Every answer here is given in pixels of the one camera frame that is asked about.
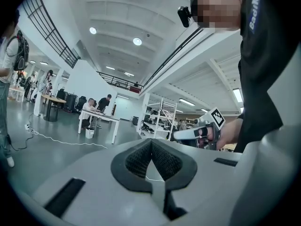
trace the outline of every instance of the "desk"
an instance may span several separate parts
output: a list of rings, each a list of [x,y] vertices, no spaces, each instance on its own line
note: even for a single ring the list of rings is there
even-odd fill
[[[51,121],[51,122],[57,121],[58,106],[57,106],[55,117],[53,118],[53,117],[50,117],[51,104],[52,104],[52,102],[66,103],[66,101],[62,100],[62,99],[59,99],[59,98],[56,98],[56,97],[51,97],[49,95],[43,95],[42,94],[42,96],[44,98],[48,99],[47,112],[46,112],[46,116],[44,116],[44,120]]]
[[[97,118],[101,118],[101,119],[105,119],[107,121],[113,121],[115,122],[115,129],[114,129],[114,133],[113,133],[113,139],[112,139],[112,144],[114,144],[114,141],[115,141],[115,137],[117,135],[117,131],[118,131],[118,126],[119,126],[119,120],[118,119],[114,119],[110,116],[106,116],[104,114],[100,114],[100,113],[97,113],[97,112],[93,112],[93,111],[87,111],[87,110],[82,110],[83,112],[83,115],[84,114],[88,114],[90,115],[90,125],[89,125],[89,128],[91,127],[91,122],[92,122],[92,117],[95,116]],[[79,134],[81,132],[81,123],[82,123],[83,119],[81,118],[79,120]]]
[[[21,88],[21,87],[17,87],[17,86],[11,86],[9,87],[9,90],[13,90],[17,92],[17,98],[16,101],[18,101],[19,96],[21,95],[21,102],[23,102],[24,100],[24,93],[25,93],[25,89]]]

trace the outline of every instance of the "gray pants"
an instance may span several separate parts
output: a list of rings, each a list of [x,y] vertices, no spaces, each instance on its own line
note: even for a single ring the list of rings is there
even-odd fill
[[[8,99],[9,83],[3,83],[0,81],[0,158],[11,157],[10,144],[7,140],[7,118],[6,108]]]

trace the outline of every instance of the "white wall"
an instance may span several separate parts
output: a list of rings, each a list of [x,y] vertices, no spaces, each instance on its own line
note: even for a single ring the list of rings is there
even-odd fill
[[[87,100],[93,98],[97,102],[108,94],[112,95],[110,105],[106,107],[105,113],[111,115],[117,92],[109,85],[86,60],[78,60],[70,73],[65,91],[85,96]]]
[[[134,116],[140,116],[142,110],[142,102],[143,99],[125,99],[117,96],[115,100],[116,110],[114,116],[116,118],[131,121]]]

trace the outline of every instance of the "black metal railing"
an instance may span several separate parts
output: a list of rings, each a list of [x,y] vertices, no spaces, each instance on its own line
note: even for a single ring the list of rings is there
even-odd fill
[[[161,69],[164,68],[164,66],[177,54],[179,53],[191,40],[193,40],[196,36],[198,36],[204,29],[199,27],[194,31],[182,44],[180,44],[179,47],[175,49],[174,52],[163,62],[163,64],[160,65],[160,67],[154,72],[154,74],[146,81],[146,83],[143,85],[145,87],[155,76],[159,73]]]
[[[110,85],[140,93],[143,86],[106,73],[97,72]]]
[[[45,8],[43,0],[24,0],[22,5],[28,18],[43,38],[58,53],[58,55],[73,68],[79,59],[79,56],[71,51],[61,37]]]

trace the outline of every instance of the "box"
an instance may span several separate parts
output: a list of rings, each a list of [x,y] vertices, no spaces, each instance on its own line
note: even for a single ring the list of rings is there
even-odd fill
[[[86,128],[86,138],[92,139],[94,135],[94,129],[93,128]]]

